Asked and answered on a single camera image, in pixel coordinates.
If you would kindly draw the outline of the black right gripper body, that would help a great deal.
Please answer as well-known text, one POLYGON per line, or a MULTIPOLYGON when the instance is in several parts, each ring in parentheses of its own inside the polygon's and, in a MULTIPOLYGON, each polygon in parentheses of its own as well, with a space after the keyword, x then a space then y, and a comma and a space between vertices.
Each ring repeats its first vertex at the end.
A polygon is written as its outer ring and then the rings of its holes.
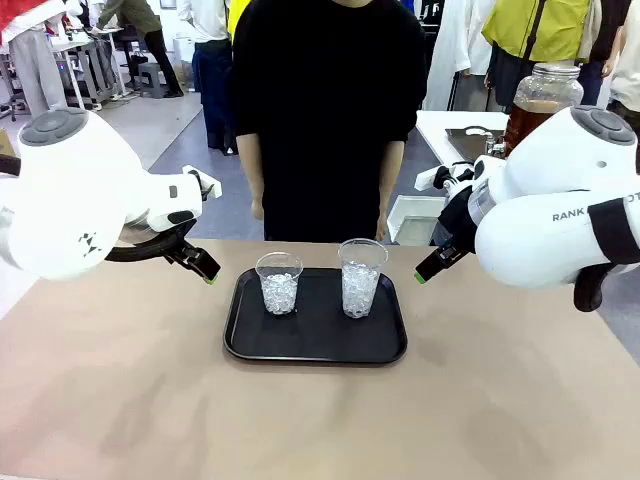
POLYGON ((452 244, 461 251, 475 250, 477 225, 469 213, 469 186, 451 197, 438 217, 437 245, 452 244))

